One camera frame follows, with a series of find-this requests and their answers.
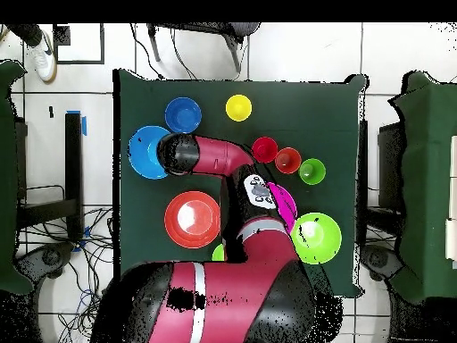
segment red bowl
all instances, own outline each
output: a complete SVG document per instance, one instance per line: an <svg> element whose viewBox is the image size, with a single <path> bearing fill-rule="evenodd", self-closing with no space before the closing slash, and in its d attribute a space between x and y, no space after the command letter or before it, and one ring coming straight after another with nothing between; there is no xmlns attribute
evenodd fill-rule
<svg viewBox="0 0 457 343"><path fill-rule="evenodd" d="M302 157L294 148L284 147L276 155L275 164L282 173L294 173L302 164Z"/></svg>
<svg viewBox="0 0 457 343"><path fill-rule="evenodd" d="M199 248L210 244L220 233L220 208L211 196L188 191L171 200L164 222L176 244Z"/></svg>
<svg viewBox="0 0 457 343"><path fill-rule="evenodd" d="M260 163L273 162L278 153L278 145L273 138L260 137L253 143L253 157Z"/></svg>

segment pant leg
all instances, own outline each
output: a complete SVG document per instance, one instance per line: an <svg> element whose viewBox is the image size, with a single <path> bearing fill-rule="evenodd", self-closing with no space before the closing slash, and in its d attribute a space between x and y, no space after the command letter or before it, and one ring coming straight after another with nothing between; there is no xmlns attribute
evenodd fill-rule
<svg viewBox="0 0 457 343"><path fill-rule="evenodd" d="M29 47L38 46L43 32L37 24L5 24L6 28L22 39Z"/></svg>

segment person's foot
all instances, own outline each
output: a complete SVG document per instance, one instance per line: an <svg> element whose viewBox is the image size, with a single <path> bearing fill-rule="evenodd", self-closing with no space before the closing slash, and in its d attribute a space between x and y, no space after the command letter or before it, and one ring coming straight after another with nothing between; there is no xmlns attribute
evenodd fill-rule
<svg viewBox="0 0 457 343"><path fill-rule="evenodd" d="M4 36L10 31L8 28L6 28L6 25L0 24L0 42L4 39Z"/></svg>
<svg viewBox="0 0 457 343"><path fill-rule="evenodd" d="M43 31L41 42L38 46L32 47L31 53L38 76L45 83L53 81L57 73L57 64L55 62L51 40L45 31Z"/></svg>

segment lime green bowl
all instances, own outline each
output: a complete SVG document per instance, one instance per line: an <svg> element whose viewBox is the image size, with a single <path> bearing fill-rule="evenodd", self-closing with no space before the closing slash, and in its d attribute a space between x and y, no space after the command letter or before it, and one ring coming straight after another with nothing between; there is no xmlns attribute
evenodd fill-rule
<svg viewBox="0 0 457 343"><path fill-rule="evenodd" d="M212 252L212 260L214 262L224 261L224 246L222 244L214 248L214 251Z"/></svg>
<svg viewBox="0 0 457 343"><path fill-rule="evenodd" d="M341 247L341 230L333 218L323 213L308 213L295 221L290 233L295 251L307 264L324 264Z"/></svg>
<svg viewBox="0 0 457 343"><path fill-rule="evenodd" d="M310 158L302 163L298 174L306 184L313 186L324 180L326 171L323 162L316 158Z"/></svg>

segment green panel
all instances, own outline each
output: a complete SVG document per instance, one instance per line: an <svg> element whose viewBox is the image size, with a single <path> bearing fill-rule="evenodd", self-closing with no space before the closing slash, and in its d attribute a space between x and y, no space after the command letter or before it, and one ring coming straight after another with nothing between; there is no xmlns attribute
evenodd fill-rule
<svg viewBox="0 0 457 343"><path fill-rule="evenodd" d="M211 260L216 238L209 246L186 249L168 237L163 226L165 208L173 197L187 190L201 190L219 198L220 180L204 176L147 180L129 165L130 137L145 125L166 127L164 111L177 96L193 98L202 109L195 134L222 138L250 146L266 135L279 148L298 149L302 158L319 158L327 177L319 185L306 186L298 173L269 168L278 184L294 197L299 215L323 212L341 227L343 244L338 255L324 264L336 295L356 297L353 285L355 167L358 147L358 96L365 85L362 75L348 84L151 81L120 71L120 249L121 270L144 261ZM248 96L251 116L235 122L225 114L225 104L235 94Z"/></svg>
<svg viewBox="0 0 457 343"><path fill-rule="evenodd" d="M24 74L16 62L0 63L0 289L17 295L29 293L31 282L19 274L12 259L16 250L16 213L18 198L18 166L16 155L16 129L10 98L10 86Z"/></svg>
<svg viewBox="0 0 457 343"><path fill-rule="evenodd" d="M403 114L407 139L402 160L406 224L400 245L407 268L391 283L415 304L427 297L457 297L457 270L445 259L457 86L435 83L416 72L409 77L407 93L395 104Z"/></svg>

